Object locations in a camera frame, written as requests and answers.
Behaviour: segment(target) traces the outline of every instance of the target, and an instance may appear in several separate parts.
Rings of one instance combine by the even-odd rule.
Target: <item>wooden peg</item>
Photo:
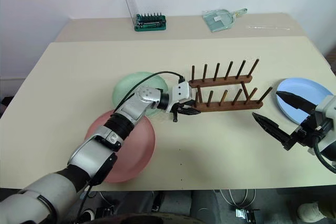
[[[191,67],[191,82],[195,80],[195,66]]]
[[[246,60],[243,60],[243,62],[241,63],[240,69],[238,70],[238,74],[236,75],[236,79],[238,79],[238,77],[240,76],[240,73],[242,72],[242,69],[245,65],[245,62],[246,62]]]
[[[225,74],[224,80],[226,80],[226,79],[227,79],[227,77],[229,76],[229,73],[230,73],[230,70],[231,70],[232,64],[233,64],[233,61],[230,61],[230,65],[229,65],[229,67],[227,68],[227,71],[226,71],[226,74]]]
[[[227,94],[227,89],[226,89],[226,90],[224,91],[224,93],[223,93],[222,99],[221,99],[220,102],[219,102],[219,106],[222,106],[222,104],[223,104],[223,102],[224,102],[224,100],[225,100],[226,94]]]
[[[213,91],[210,91],[210,94],[209,94],[209,98],[208,98],[208,103],[206,104],[207,107],[210,106],[210,103],[211,103],[211,99],[212,99],[212,95],[214,94]]]
[[[259,59],[256,59],[256,61],[254,62],[253,66],[252,66],[252,68],[250,70],[250,73],[248,73],[247,77],[251,76],[251,74],[252,74],[253,70],[256,68],[258,62],[259,62]]]
[[[236,94],[236,97],[233,99],[233,101],[232,101],[232,103],[231,103],[232,105],[235,105],[235,103],[236,103],[236,101],[238,100],[238,98],[239,98],[241,92],[242,92],[242,89],[239,89],[239,90],[238,90],[238,93]]]
[[[245,83],[242,81],[241,84],[242,84],[241,87],[243,88],[244,95],[245,95],[246,99],[248,99],[248,93],[247,93]]]
[[[201,93],[201,87],[197,86],[197,91],[198,91],[198,99],[200,103],[203,103],[203,99],[202,99],[202,93]]]
[[[198,92],[196,92],[196,97],[195,97],[195,108],[197,108],[197,105],[198,105]]]
[[[207,69],[207,67],[208,67],[208,64],[205,64],[205,65],[204,65],[204,71],[203,71],[203,79],[202,79],[203,82],[205,81],[205,76],[206,76],[206,69]]]
[[[217,63],[217,67],[216,67],[216,71],[215,71],[215,76],[214,76],[214,81],[216,81],[216,79],[217,79],[218,71],[219,71],[219,63]]]
[[[262,95],[262,97],[257,101],[257,104],[261,103],[263,99],[268,95],[269,92],[271,92],[272,87],[269,87],[268,90]]]
[[[248,98],[246,99],[246,101],[244,102],[244,104],[247,104],[247,103],[251,100],[252,96],[255,94],[255,92],[256,92],[257,90],[258,90],[257,88],[254,88],[254,89],[252,90],[251,94],[248,96]]]

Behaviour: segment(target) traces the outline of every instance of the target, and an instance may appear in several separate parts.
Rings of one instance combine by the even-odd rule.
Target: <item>table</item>
[[[0,186],[23,188],[47,173],[63,169],[89,125],[111,109],[111,93],[119,79],[137,71],[171,70],[201,77],[221,63],[223,76],[233,60],[243,73],[260,62],[247,84],[258,98],[290,77],[317,81],[336,92],[336,77],[305,36],[145,41],[57,42],[49,45],[0,120]],[[163,78],[171,87],[174,76]],[[224,89],[232,99],[238,86],[213,87],[213,101]],[[209,89],[204,89],[207,97]],[[275,188],[334,184],[334,175],[307,149],[289,152],[253,120],[251,110],[170,114],[150,118],[156,135],[153,157],[139,177],[95,190],[170,190]],[[291,132],[296,125],[278,109],[274,93],[257,111]]]

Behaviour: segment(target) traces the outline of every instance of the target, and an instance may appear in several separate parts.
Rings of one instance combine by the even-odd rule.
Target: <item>pink plate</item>
[[[99,126],[104,125],[112,113],[113,110],[98,117],[89,127],[85,139],[91,136]],[[154,147],[154,129],[148,118],[144,116],[117,152],[118,159],[105,181],[118,183],[137,177],[151,159]]]

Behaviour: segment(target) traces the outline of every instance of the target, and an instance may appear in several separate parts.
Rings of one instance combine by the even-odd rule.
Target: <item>green plate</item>
[[[117,85],[115,85],[112,93],[112,105],[114,108],[119,104],[127,92],[133,88],[139,81],[150,76],[153,73],[150,72],[137,72],[129,74],[128,76],[122,78]],[[168,92],[168,86],[166,82],[160,76],[154,76],[149,80],[141,84],[141,86],[148,86],[151,88],[162,89],[163,92]],[[159,110],[147,110],[146,115],[154,115],[158,113]]]

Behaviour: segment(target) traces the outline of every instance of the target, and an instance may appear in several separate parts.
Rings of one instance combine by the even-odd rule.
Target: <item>blue plate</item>
[[[323,99],[332,94],[321,84],[317,82],[304,79],[304,78],[289,78],[280,83],[278,91],[287,91],[299,95],[302,98],[314,103],[319,104]],[[294,109],[292,106],[285,103],[280,97],[277,96],[278,104],[283,113],[293,122],[300,124],[306,119],[308,114],[302,110]]]

